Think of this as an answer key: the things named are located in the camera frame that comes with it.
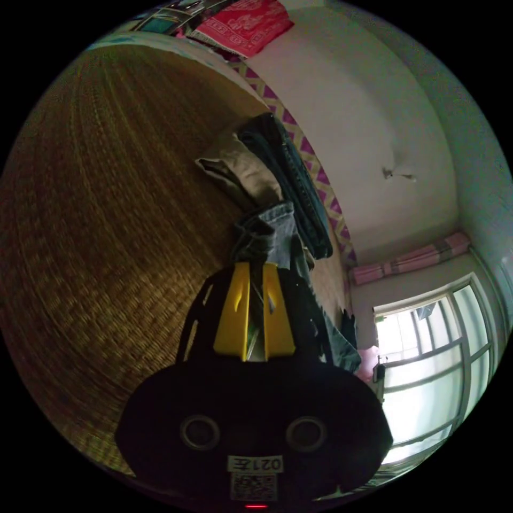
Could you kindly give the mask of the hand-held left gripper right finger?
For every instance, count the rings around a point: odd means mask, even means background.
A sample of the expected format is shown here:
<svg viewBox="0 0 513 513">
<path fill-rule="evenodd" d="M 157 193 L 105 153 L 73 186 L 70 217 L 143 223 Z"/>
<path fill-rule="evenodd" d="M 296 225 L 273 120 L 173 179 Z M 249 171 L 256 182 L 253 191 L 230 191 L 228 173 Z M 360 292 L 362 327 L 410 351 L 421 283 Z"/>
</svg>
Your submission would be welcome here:
<svg viewBox="0 0 513 513">
<path fill-rule="evenodd" d="M 265 360 L 292 356 L 296 346 L 275 264 L 263 265 L 262 286 Z"/>
</svg>

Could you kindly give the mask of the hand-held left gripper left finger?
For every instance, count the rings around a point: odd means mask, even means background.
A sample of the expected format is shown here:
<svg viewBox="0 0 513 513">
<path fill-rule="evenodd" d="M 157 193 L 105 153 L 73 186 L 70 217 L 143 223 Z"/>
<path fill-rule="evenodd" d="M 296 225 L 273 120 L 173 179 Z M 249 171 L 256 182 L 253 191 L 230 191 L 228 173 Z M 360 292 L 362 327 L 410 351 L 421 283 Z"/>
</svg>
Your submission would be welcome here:
<svg viewBox="0 0 513 513">
<path fill-rule="evenodd" d="M 247 360 L 249 305 L 250 264 L 238 262 L 229 282 L 214 339 L 216 354 Z"/>
</svg>

